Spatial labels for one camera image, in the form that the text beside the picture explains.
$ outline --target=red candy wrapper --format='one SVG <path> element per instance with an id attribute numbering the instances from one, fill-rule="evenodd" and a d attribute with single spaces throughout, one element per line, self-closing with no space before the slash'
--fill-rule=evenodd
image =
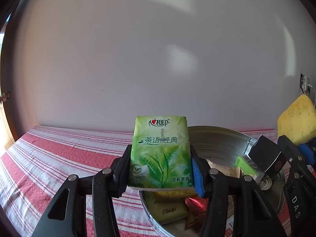
<path id="1" fill-rule="evenodd" d="M 188 207 L 192 215 L 199 218 L 200 223 L 203 223 L 203 220 L 206 215 L 207 203 L 209 199 L 203 199 L 198 197 L 186 198 L 185 204 Z"/>

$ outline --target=brand logo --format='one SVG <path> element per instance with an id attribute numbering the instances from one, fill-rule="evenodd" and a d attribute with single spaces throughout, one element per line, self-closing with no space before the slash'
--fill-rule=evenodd
<path id="1" fill-rule="evenodd" d="M 171 207 L 171 208 L 164 209 L 161 213 L 162 213 L 162 215 L 164 215 L 164 214 L 168 214 L 168 213 L 171 213 L 171 212 L 174 212 L 174 211 L 176 211 L 176 208 L 175 207 Z"/>
<path id="2" fill-rule="evenodd" d="M 134 182 L 141 182 L 146 179 L 149 169 L 147 165 L 141 166 L 138 164 L 132 165 L 132 170 L 130 170 L 130 178 Z"/>
<path id="3" fill-rule="evenodd" d="M 169 124 L 169 119 L 152 119 L 148 121 L 148 124 L 150 126 L 166 126 Z"/>

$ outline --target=white wall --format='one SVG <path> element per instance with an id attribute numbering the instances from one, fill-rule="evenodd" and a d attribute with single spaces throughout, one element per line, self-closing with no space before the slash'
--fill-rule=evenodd
<path id="1" fill-rule="evenodd" d="M 316 86 L 299 0 L 28 0 L 15 47 L 23 127 L 133 130 L 137 115 L 275 128 Z"/>

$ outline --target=striped tablecloth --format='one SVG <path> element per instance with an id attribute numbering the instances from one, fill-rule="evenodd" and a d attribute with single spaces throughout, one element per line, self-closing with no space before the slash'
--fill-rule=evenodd
<path id="1" fill-rule="evenodd" d="M 276 141 L 275 130 L 248 131 Z M 0 159 L 0 204 L 19 234 L 31 236 L 41 214 L 71 174 L 94 175 L 122 156 L 132 133 L 71 130 L 36 126 L 13 144 Z M 138 191 L 127 188 L 113 199 L 122 237 L 157 236 L 143 210 Z M 92 198 L 87 196 L 87 236 L 94 236 Z M 279 215 L 289 234 L 287 206 Z"/>

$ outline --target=green tissue pack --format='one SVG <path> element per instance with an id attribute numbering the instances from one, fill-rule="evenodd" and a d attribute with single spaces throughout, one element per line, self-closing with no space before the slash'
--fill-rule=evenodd
<path id="1" fill-rule="evenodd" d="M 136 118 L 129 186 L 147 191 L 193 188 L 186 117 Z"/>

